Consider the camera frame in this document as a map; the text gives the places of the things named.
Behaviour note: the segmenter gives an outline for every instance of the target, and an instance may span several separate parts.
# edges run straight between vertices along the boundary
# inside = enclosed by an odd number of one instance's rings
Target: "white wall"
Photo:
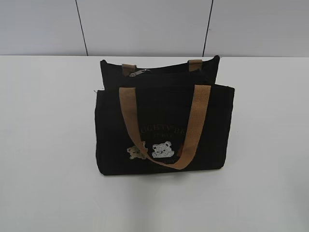
[[[211,0],[77,0],[89,55],[201,56]],[[309,56],[308,0],[214,0],[205,55]],[[74,0],[2,0],[0,55],[86,55]]]
[[[1,0],[0,55],[86,54],[74,0]]]

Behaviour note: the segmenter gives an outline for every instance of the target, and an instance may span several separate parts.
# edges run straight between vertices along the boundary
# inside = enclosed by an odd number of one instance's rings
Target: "zipper pull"
[[[137,76],[137,75],[140,75],[140,74],[142,74],[144,72],[148,72],[148,71],[151,72],[151,70],[149,70],[149,69],[141,69],[141,70],[138,70],[137,72],[131,73],[129,75],[129,77]]]

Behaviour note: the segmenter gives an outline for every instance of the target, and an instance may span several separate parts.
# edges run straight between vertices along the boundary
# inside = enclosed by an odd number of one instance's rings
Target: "bag handle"
[[[201,70],[203,61],[201,59],[190,59],[188,60],[189,72],[195,70]],[[135,73],[136,65],[122,64],[122,73],[124,76],[129,76],[131,73]]]
[[[181,170],[188,166],[195,156],[197,145],[202,134],[210,91],[211,86],[195,85],[182,155],[175,163],[165,164],[151,158],[148,155],[148,151],[144,147],[143,142],[141,141],[137,118],[135,88],[119,88],[121,112],[125,121],[127,132],[134,145],[147,159],[156,164],[177,170]]]
[[[201,59],[190,59],[188,60],[189,63],[189,72],[195,70],[202,70],[203,61]]]
[[[129,76],[131,73],[135,73],[136,65],[122,64],[122,74]]]

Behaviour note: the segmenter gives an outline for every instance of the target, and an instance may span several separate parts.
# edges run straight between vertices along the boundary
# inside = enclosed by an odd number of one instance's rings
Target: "black tote bag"
[[[234,89],[121,87],[97,92],[96,159],[104,175],[219,169]]]
[[[213,59],[202,61],[202,60],[189,60],[187,63],[171,65],[160,68],[137,68],[136,65],[115,65],[110,64],[105,60],[100,62],[101,73],[104,83],[104,88],[114,89],[123,86],[125,82],[134,77],[149,78],[154,76],[165,76],[165,82],[168,82],[173,75],[188,75],[194,71],[198,71],[203,81],[209,84],[215,84],[216,76],[218,72],[218,66],[220,57],[215,56]]]

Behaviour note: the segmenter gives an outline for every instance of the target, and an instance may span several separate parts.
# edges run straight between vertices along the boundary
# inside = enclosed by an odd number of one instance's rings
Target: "bear patch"
[[[174,155],[174,151],[172,151],[172,143],[166,141],[163,144],[154,144],[152,153],[153,158],[165,158],[165,157],[172,157]]]
[[[130,153],[130,160],[134,159],[134,158],[140,158],[140,159],[146,159],[146,157],[140,152],[140,150],[136,147],[130,147],[126,150],[128,153]]]

